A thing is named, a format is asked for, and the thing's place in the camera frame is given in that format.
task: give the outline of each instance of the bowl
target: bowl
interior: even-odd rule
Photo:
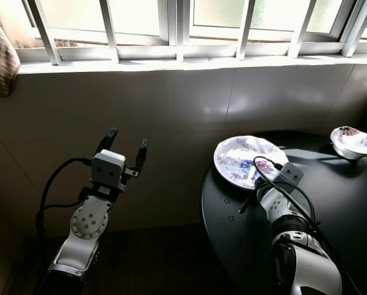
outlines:
[[[224,179],[243,189],[254,189],[260,174],[253,159],[259,155],[282,165],[288,162],[286,154],[276,145],[264,138],[250,135],[236,136],[220,142],[213,154],[213,161]],[[266,160],[258,159],[256,163],[269,179],[275,179],[279,173]]]
[[[331,132],[331,141],[337,154],[349,160],[367,157],[367,133],[350,126],[341,126]]]

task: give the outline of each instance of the floral bowl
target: floral bowl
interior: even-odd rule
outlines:
[[[342,157],[355,160],[367,156],[367,133],[342,126],[335,128],[330,137],[335,151]]]

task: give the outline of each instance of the black table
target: black table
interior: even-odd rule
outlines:
[[[340,158],[324,136],[299,132],[257,136],[277,144],[303,171],[299,187],[312,200],[321,230],[360,291],[367,294],[367,158]],[[247,195],[212,165],[203,182],[202,215],[215,253],[239,292],[266,294],[272,270],[271,229],[255,200],[245,214],[237,212]],[[345,278],[343,288],[344,294],[355,294]]]

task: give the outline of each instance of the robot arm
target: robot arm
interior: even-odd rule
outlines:
[[[290,163],[286,165],[277,180],[288,178],[289,173],[286,171],[298,170]],[[277,282],[274,293],[341,295],[341,275],[305,218],[304,215],[310,216],[310,213],[302,207],[301,210],[297,209],[274,188],[258,191],[258,194],[259,203],[272,226],[272,255]]]
[[[110,148],[117,130],[100,143]],[[143,140],[136,157],[136,165],[126,168],[125,157],[103,148],[92,159],[91,182],[83,205],[71,217],[68,238],[62,244],[48,268],[47,276],[35,294],[70,294],[82,292],[88,271],[98,255],[98,239],[106,230],[112,205],[125,183],[138,177],[146,159],[147,140]]]

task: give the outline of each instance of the cable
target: cable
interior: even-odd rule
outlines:
[[[265,186],[269,186],[269,184],[268,183],[262,183],[262,184],[260,184],[258,187],[256,187],[251,193],[250,193],[250,195],[246,198],[246,200],[242,203],[242,205],[239,207],[239,209],[238,209],[238,213],[239,214],[244,214],[244,212],[246,211],[246,209],[247,209],[247,205],[249,204],[249,201],[250,201],[250,199],[251,199],[251,196],[252,195],[255,195],[255,194],[257,194],[257,191],[259,190],[259,189],[261,189],[261,188],[263,188],[263,187],[265,187]]]
[[[85,164],[86,166],[91,166],[92,165],[92,160],[90,159],[86,159],[86,158],[72,158],[69,159],[67,161],[65,161],[63,164],[61,164],[50,176],[50,178],[47,181],[47,184],[45,185],[44,191],[42,192],[42,196],[41,196],[41,201],[40,201],[40,209],[37,212],[36,215],[36,230],[37,230],[37,237],[38,237],[38,241],[39,241],[39,255],[40,255],[40,262],[41,262],[41,269],[44,268],[44,210],[51,208],[51,207],[56,207],[56,205],[49,205],[47,207],[45,207],[45,202],[47,200],[47,194],[49,191],[49,187],[52,184],[52,182],[54,181],[54,179],[56,178],[56,176],[69,164],[74,163],[74,162],[81,162],[83,164]]]
[[[71,203],[71,204],[52,204],[52,205],[47,205],[43,208],[43,210],[40,210],[37,212],[37,215],[36,215],[36,223],[39,222],[40,220],[40,217],[41,216],[44,216],[44,212],[46,209],[49,209],[49,208],[71,208],[71,207],[75,207],[75,206],[78,206],[79,204],[82,203],[82,200],[77,200],[76,202],[74,203]]]
[[[313,221],[313,219],[311,219],[307,213],[305,212],[304,209],[302,209],[302,207],[295,202],[295,200],[289,195],[289,193],[287,193],[284,189],[282,189],[281,187],[278,187],[277,185],[274,184],[274,182],[272,180],[270,180],[257,166],[256,163],[256,159],[265,159],[269,162],[271,162],[273,165],[279,165],[276,164],[275,162],[273,162],[271,159],[268,159],[266,157],[263,157],[261,155],[254,157],[253,159],[253,164],[255,166],[255,168],[257,169],[258,173],[262,176],[262,178],[264,178],[264,180],[270,184],[274,189],[276,189],[279,193],[281,193],[287,200],[289,200],[295,207],[296,209],[300,212],[300,214],[302,214],[307,222],[310,224],[310,226],[313,228],[314,231],[316,231],[316,233],[321,236],[323,242],[325,243],[325,245],[327,246],[328,250],[330,253],[332,253],[332,255],[330,255],[333,259],[333,261],[335,262],[335,264],[341,268],[344,273],[347,275],[347,278],[350,280],[351,284],[353,285],[353,287],[355,288],[355,290],[358,292],[359,295],[361,295],[361,292],[359,291],[358,287],[355,285],[355,283],[353,282],[353,280],[351,279],[351,276],[349,275],[348,271],[345,269],[345,267],[343,266],[341,259],[339,258],[339,256],[336,254],[334,248],[332,247],[330,241],[328,241],[328,239],[326,238],[326,236],[322,233],[322,231],[320,230],[320,228],[316,225],[316,223]],[[300,192],[302,191],[300,188],[298,188],[297,186],[295,186],[294,184],[291,184],[292,186],[294,186],[297,190],[299,190]]]
[[[257,157],[254,157],[254,159],[253,159],[253,165],[255,166],[255,168],[257,169],[257,171],[258,171],[258,173],[262,176],[262,178],[264,178],[264,180],[265,181],[267,181],[267,183],[268,184],[270,184],[271,186],[272,186],[272,183],[280,183],[280,184],[287,184],[288,186],[291,186],[291,187],[293,187],[293,188],[295,188],[297,191],[299,191],[300,193],[301,193],[301,195],[303,195],[304,196],[304,198],[306,199],[306,201],[307,201],[307,203],[309,204],[309,207],[310,207],[310,215],[311,215],[311,220],[313,220],[313,222],[315,223],[316,222],[316,216],[315,216],[315,210],[314,210],[314,206],[313,206],[313,203],[312,203],[312,201],[310,200],[310,198],[307,196],[307,194],[300,188],[300,187],[297,187],[295,184],[293,184],[293,183],[288,183],[288,182],[285,182],[285,181],[271,181],[269,178],[267,178],[265,175],[264,175],[264,173],[258,168],[258,166],[257,166],[257,163],[256,163],[256,159],[265,159],[265,160],[267,160],[268,162],[270,162],[270,163],[272,163],[273,164],[273,166],[275,167],[275,168],[278,168],[278,169],[281,169],[280,168],[280,164],[278,164],[278,163],[275,163],[274,161],[272,161],[271,159],[268,159],[268,158],[266,158],[266,157],[263,157],[263,156],[261,156],[261,155],[258,155]],[[286,195],[285,194],[287,194],[289,197],[291,197],[290,196],[290,194],[289,193],[287,193],[284,189],[282,189],[281,187],[279,187],[281,190],[283,190],[283,192],[281,192],[280,190],[278,190],[278,189],[276,189],[276,190],[278,190],[282,195],[284,195],[285,197],[286,197]],[[302,208],[302,206],[300,206],[295,200],[293,200],[293,201],[290,201],[295,207],[301,207]]]

